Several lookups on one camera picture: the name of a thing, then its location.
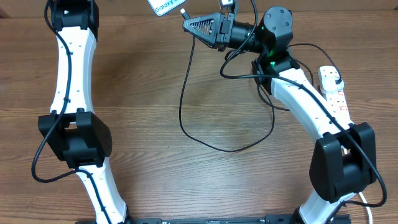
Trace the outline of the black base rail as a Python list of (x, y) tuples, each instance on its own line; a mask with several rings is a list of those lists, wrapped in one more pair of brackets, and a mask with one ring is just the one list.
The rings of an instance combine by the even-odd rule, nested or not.
[(127, 221), (133, 224), (288, 224), (292, 215), (266, 215), (260, 218), (219, 218), (219, 219), (181, 219), (161, 220), (142, 218)]

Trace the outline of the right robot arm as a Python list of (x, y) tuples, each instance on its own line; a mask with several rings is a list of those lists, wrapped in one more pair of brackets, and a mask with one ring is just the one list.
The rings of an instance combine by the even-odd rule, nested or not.
[(237, 2), (220, 4), (220, 12), (191, 18), (183, 13), (183, 29), (208, 47), (226, 52), (225, 62), (252, 52), (251, 77), (263, 102), (282, 102), (305, 128), (315, 144), (309, 169), (313, 191), (291, 215), (266, 215), (266, 223), (349, 223), (340, 208), (354, 203), (354, 196), (381, 181), (376, 168), (375, 133), (367, 123), (350, 119), (344, 83), (335, 64), (313, 74), (290, 54), (292, 12), (269, 8), (253, 24), (236, 20)]

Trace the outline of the blue screen smartphone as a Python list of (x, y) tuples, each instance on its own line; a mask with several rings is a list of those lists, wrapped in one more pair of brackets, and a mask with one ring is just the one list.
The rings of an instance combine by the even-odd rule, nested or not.
[(166, 13), (182, 5), (185, 0), (148, 0), (147, 2), (156, 16), (164, 16)]

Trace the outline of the white power strip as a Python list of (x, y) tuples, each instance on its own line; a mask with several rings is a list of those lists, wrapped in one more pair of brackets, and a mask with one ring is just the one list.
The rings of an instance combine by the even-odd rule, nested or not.
[[(319, 81), (321, 81), (321, 77), (335, 77), (336, 80), (340, 79), (337, 69), (334, 66), (329, 65), (321, 66), (318, 69)], [(340, 118), (347, 123), (352, 123), (343, 90), (327, 94), (322, 93), (322, 95), (331, 106), (333, 115), (336, 117), (336, 119)]]

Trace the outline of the white charger plug adapter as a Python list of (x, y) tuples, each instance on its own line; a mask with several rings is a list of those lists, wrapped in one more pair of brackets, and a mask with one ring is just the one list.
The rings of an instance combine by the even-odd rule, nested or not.
[(322, 93), (332, 93), (343, 90), (345, 83), (343, 80), (335, 79), (335, 77), (321, 77), (320, 90)]

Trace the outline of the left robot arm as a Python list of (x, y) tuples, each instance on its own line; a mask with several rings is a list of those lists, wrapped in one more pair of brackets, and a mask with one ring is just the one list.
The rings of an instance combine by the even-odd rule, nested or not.
[[(91, 71), (98, 42), (99, 9), (94, 0), (48, 0), (44, 19), (58, 44), (57, 84), (48, 115), (39, 116), (44, 139), (32, 161), (33, 178), (55, 182), (76, 174), (96, 213), (95, 223), (132, 223), (111, 171), (111, 131), (95, 115)], [(69, 171), (50, 179), (36, 173), (38, 158), (48, 145)]]

